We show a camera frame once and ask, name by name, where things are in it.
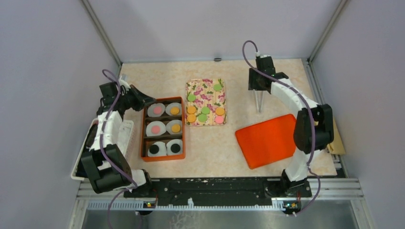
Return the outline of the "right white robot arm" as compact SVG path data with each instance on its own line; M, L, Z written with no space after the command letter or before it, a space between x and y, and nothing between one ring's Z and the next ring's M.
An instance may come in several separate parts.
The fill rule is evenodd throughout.
M280 179L281 193L292 197L305 184L312 160L334 140L332 108L308 98L285 73L276 72L270 55L260 52L256 52L256 66L249 69L249 89L268 91L296 119L293 132L296 151Z

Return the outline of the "floral tray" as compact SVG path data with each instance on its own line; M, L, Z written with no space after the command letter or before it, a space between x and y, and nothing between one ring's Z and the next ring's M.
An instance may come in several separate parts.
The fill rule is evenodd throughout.
M221 84L223 87L221 91L216 92L213 89L215 84ZM217 107L222 107L225 109L224 124L227 123L227 99L226 99L226 88L225 81L222 78L203 78L203 79L190 79L185 85L186 98L185 98L185 123L188 126L221 126L215 123L214 119L216 116L215 110ZM194 102L187 101L187 96L189 94L194 94L196 100ZM194 123L187 122L187 107L195 106L197 111L194 113L197 117ZM207 115L207 121L201 123L198 121L198 116L200 114Z

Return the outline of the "orange cookie box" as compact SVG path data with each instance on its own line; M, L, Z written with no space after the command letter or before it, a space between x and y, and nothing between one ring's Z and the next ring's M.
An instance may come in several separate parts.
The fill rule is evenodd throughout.
M145 162L182 160L185 150L183 99L157 99L143 110L140 157Z

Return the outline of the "metal tongs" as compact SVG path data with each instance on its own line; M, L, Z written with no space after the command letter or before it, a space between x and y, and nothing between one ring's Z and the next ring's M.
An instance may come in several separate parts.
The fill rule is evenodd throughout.
M261 113L263 110L263 96L264 96L264 91L257 91L253 90L254 97L255 97L255 103L256 103L256 110Z

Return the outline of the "orange box lid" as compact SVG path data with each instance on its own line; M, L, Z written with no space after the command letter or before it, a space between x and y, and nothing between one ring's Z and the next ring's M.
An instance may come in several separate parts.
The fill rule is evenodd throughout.
M256 169L292 157L295 124L294 115L287 114L237 130L235 137L248 167Z

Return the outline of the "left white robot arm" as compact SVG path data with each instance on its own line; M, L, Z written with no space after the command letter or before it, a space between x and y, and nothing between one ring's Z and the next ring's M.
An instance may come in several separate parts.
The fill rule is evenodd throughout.
M128 84L122 77L103 69L108 83L100 85L102 98L97 111L97 132L89 149L81 154L81 165L95 193L123 188L141 197L153 192L153 184L144 169L131 170L118 147L119 129L127 110L141 111L156 99Z

